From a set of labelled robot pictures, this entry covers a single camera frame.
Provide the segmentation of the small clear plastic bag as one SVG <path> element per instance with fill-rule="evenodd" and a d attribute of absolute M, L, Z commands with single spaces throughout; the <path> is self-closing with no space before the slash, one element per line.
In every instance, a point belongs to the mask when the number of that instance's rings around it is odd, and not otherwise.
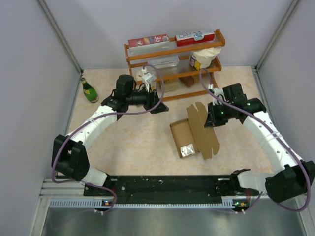
<path fill-rule="evenodd" d="M 180 153 L 182 157 L 187 157 L 195 154 L 195 149 L 193 144 L 188 144 L 180 147 Z"/>

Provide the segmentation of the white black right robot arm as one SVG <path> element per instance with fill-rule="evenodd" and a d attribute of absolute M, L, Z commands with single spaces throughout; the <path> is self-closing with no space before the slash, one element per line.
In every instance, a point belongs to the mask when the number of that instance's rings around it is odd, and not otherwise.
<path fill-rule="evenodd" d="M 315 178 L 314 162 L 304 161 L 289 147 L 263 103 L 258 98 L 248 99 L 240 83 L 223 88 L 209 84 L 207 90 L 214 100 L 208 104 L 204 126 L 214 128 L 226 125 L 231 119 L 238 120 L 254 135 L 273 168 L 271 174 L 249 169 L 235 171 L 230 190 L 240 195 L 254 189 L 266 193 L 276 203 L 309 193 Z"/>

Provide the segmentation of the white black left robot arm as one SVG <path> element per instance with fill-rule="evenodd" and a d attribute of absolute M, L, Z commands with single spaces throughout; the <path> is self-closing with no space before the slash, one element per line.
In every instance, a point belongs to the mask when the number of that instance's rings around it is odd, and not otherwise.
<path fill-rule="evenodd" d="M 151 88 L 151 82 L 155 80 L 154 74 L 145 73 L 142 76 L 144 87 L 137 88 L 131 75 L 120 75 L 110 96 L 102 101 L 92 116 L 68 135 L 58 135 L 54 139 L 52 172 L 60 172 L 77 182 L 93 184 L 99 194 L 108 194 L 112 188 L 111 182 L 106 180 L 108 174 L 90 165 L 87 150 L 108 126 L 129 114 L 130 106 L 141 105 L 151 114 L 169 110 L 157 90 Z"/>

